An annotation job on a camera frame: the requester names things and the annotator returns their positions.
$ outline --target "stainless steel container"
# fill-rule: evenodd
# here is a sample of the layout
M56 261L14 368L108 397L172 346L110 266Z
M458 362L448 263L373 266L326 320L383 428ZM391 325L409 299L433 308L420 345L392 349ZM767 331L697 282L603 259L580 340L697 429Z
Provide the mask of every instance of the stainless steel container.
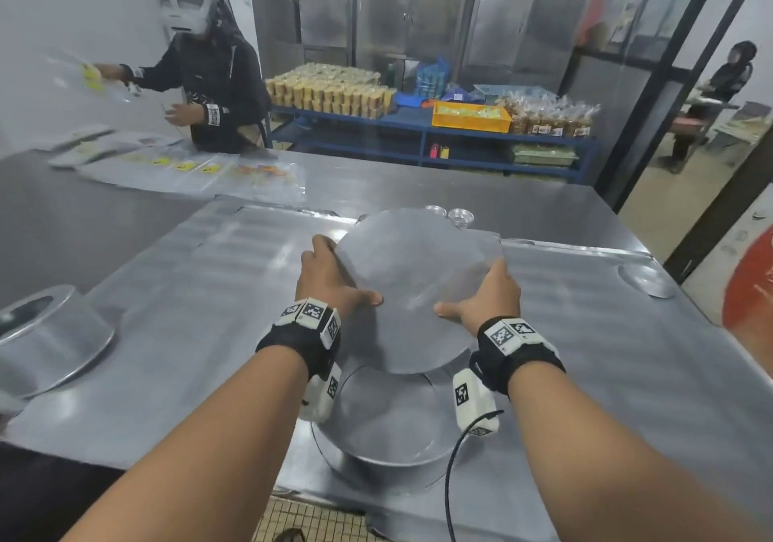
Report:
M32 397L67 381L111 341L114 329L71 285L0 310L0 392Z

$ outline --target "orange crate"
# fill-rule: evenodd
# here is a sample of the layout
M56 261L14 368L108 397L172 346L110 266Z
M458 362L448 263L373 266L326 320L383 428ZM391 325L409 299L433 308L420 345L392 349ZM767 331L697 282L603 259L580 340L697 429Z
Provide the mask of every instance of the orange crate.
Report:
M462 117L456 114L440 114L441 108L481 108L497 109L499 118ZM487 130L489 133L508 133L510 131L510 114L502 107L486 107L482 104L466 104L452 102L436 102L432 110L432 126L448 127L449 129Z

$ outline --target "blue shelf rack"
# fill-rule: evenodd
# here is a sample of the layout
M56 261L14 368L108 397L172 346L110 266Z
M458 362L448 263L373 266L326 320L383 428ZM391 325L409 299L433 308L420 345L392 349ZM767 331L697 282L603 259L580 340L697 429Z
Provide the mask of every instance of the blue shelf rack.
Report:
M275 141L317 147L323 150L341 151L351 155L383 157L419 166L449 166L553 176L565 178L567 182L575 184L585 183L587 168L599 146L595 139L566 139L542 135L514 135L433 127L431 108L401 107L396 113L385 115L380 119L321 113L295 107L274 107L273 112L292 116L292 119L281 127L274 129L271 135ZM335 121L365 128L341 129L335 126ZM384 128L394 130L394 136L387 136ZM420 135L418 143L415 138L411 140L411 134ZM463 137L458 139L463 143L454 144L451 147L449 159L429 157L427 149L427 136L429 134ZM564 145L573 147L579 158L572 166L565 168L510 163L500 150L491 149L485 140Z

